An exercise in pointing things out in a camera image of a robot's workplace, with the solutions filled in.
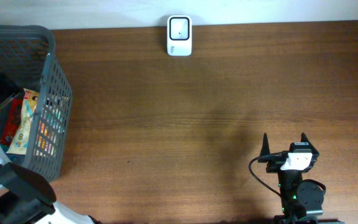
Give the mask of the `yellow wet wipes pack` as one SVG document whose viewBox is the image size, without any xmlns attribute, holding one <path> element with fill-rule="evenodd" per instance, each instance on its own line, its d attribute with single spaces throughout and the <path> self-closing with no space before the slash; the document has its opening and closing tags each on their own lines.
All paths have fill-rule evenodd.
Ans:
<svg viewBox="0 0 358 224">
<path fill-rule="evenodd" d="M 30 129 L 34 120 L 39 93 L 24 89 L 21 106 L 21 123 L 7 150 L 8 154 L 25 155 L 29 145 Z"/>
</svg>

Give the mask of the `red snack bag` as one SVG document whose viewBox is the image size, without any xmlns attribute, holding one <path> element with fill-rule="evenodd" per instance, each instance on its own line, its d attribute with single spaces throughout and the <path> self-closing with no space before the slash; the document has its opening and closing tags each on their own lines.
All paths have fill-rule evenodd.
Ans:
<svg viewBox="0 0 358 224">
<path fill-rule="evenodd" d="M 11 101 L 7 111 L 7 121 L 4 123 L 0 143 L 3 146 L 10 146 L 21 124 L 22 98 L 15 98 Z"/>
</svg>

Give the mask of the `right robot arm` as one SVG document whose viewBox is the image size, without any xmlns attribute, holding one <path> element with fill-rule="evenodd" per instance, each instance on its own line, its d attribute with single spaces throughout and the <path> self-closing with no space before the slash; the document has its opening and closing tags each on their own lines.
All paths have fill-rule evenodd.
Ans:
<svg viewBox="0 0 358 224">
<path fill-rule="evenodd" d="M 251 175 L 264 187 L 277 194 L 282 204 L 282 215 L 273 218 L 274 223 L 341 223 L 340 220 L 320 220 L 323 214 L 323 202 L 326 186 L 312 179 L 304 179 L 303 174 L 310 171 L 319 157 L 318 150 L 308 140 L 305 133 L 298 142 L 290 144 L 289 150 L 270 152 L 267 134 L 264 134 L 262 147 L 258 157 L 249 163 L 265 163 L 266 173 L 278 175 L 276 191 L 260 180 L 253 172 Z"/>
</svg>

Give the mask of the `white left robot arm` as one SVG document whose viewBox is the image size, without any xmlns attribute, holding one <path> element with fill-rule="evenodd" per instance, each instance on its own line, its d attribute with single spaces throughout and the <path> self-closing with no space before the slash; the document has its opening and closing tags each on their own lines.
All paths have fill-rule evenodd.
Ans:
<svg viewBox="0 0 358 224">
<path fill-rule="evenodd" d="M 0 105 L 22 93 L 0 73 Z M 58 202 L 49 182 L 40 174 L 12 163 L 0 145 L 0 223 L 94 224 L 90 215 L 76 213 Z"/>
</svg>

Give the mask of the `white barcode scanner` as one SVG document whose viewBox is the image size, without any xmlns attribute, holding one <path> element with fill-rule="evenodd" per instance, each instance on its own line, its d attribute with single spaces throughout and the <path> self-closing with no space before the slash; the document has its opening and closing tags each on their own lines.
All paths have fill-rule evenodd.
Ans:
<svg viewBox="0 0 358 224">
<path fill-rule="evenodd" d="M 172 15 L 167 19 L 167 54 L 186 57 L 192 53 L 192 28 L 190 16 Z"/>
</svg>

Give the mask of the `grey plastic basket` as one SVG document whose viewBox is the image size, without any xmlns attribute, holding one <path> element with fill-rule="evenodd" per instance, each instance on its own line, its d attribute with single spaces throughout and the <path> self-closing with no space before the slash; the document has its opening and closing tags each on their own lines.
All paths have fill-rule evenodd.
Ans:
<svg viewBox="0 0 358 224">
<path fill-rule="evenodd" d="M 39 93 L 29 145 L 18 164 L 49 182 L 60 175 L 73 95 L 55 55 L 52 31 L 42 26 L 0 26 L 0 73 Z"/>
</svg>

